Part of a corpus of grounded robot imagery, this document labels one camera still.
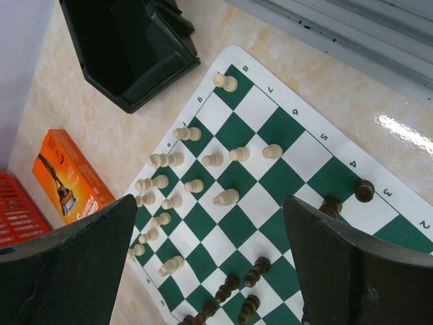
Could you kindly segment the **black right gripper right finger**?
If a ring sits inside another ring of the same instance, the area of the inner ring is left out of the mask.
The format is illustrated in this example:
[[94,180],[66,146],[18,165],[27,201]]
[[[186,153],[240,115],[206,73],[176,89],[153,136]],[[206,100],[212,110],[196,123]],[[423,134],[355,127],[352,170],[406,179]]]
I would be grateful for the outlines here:
[[309,324],[431,324],[432,256],[289,195],[283,215]]

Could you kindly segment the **green white chess mat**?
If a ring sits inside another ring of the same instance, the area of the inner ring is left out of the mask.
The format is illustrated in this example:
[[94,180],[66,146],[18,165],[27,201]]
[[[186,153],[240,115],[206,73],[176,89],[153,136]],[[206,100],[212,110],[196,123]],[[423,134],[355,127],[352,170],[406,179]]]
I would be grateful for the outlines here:
[[[234,92],[215,87],[216,73],[233,76]],[[173,123],[173,129],[197,127],[198,141],[183,141],[167,133],[157,154],[184,155],[182,165],[145,165],[128,188],[129,194],[153,192],[156,201],[138,208],[129,258],[167,324],[196,315],[211,300],[225,278],[243,277],[261,256],[270,271],[253,288],[235,290],[211,317],[211,324],[236,324],[248,295],[260,299],[253,324],[299,324],[302,295],[281,209],[293,195],[313,207],[327,196],[342,201],[340,220],[372,236],[422,253],[432,252],[432,206],[385,169],[368,153],[323,118],[241,47],[225,48]],[[263,149],[278,144],[278,159]],[[246,147],[245,162],[232,161],[229,152]],[[205,167],[202,158],[223,155],[219,167]],[[138,179],[168,177],[168,186],[145,192]],[[184,184],[204,182],[200,193]],[[370,181],[375,194],[359,202],[355,186]],[[236,204],[214,206],[212,199],[235,189]],[[164,210],[163,200],[174,195],[181,207]],[[167,212],[168,225],[152,227],[152,219]]]

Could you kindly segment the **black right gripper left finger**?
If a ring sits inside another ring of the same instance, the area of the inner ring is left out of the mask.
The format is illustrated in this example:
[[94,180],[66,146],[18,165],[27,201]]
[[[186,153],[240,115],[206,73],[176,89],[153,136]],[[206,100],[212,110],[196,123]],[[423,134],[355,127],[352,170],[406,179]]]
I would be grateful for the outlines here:
[[109,324],[137,215],[127,194],[1,249],[2,324]]

